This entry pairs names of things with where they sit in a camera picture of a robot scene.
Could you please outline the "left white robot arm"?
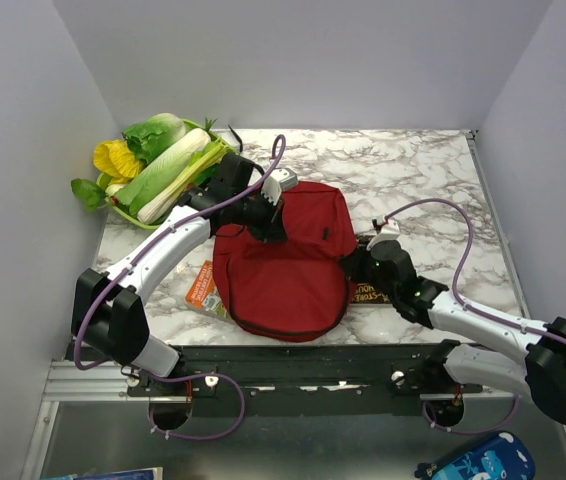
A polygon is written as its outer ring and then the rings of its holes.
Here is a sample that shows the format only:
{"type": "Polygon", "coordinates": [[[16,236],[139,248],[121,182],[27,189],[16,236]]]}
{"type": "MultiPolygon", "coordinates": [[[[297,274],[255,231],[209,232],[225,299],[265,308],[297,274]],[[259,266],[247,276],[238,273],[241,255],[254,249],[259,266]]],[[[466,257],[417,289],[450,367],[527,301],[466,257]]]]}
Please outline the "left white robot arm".
{"type": "Polygon", "coordinates": [[[185,380],[177,350],[150,332],[145,305],[161,281],[220,227],[243,226],[258,239],[284,239],[282,195],[296,186],[296,174],[272,165],[257,181],[255,165],[225,155],[215,174],[185,192],[166,220],[139,247],[106,272],[85,270],[76,283],[72,327],[76,351],[87,344],[105,360],[150,373],[164,395],[185,380]]]}

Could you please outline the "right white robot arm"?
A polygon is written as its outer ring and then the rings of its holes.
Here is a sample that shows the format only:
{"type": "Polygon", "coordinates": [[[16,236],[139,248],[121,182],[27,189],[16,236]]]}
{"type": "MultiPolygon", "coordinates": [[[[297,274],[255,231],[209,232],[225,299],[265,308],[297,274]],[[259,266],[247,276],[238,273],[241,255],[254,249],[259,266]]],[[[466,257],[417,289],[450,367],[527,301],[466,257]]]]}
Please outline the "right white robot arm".
{"type": "Polygon", "coordinates": [[[532,401],[566,425],[566,318],[547,323],[474,306],[446,285],[416,273],[396,240],[361,243],[340,260],[346,275],[385,294],[406,321],[469,339],[448,343],[423,367],[432,390],[478,384],[532,401]]]}

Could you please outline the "red backpack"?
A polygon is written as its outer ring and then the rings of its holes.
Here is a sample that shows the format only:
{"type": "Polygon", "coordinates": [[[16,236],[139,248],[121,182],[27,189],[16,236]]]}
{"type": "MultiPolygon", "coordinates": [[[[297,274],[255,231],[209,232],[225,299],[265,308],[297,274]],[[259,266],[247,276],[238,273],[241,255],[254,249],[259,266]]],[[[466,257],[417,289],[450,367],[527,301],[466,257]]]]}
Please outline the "red backpack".
{"type": "Polygon", "coordinates": [[[356,290],[342,259],[357,247],[342,192],[301,182],[284,192],[284,242],[256,240],[237,225],[216,235],[213,280],[243,330],[288,342],[315,340],[343,319],[356,290]]]}

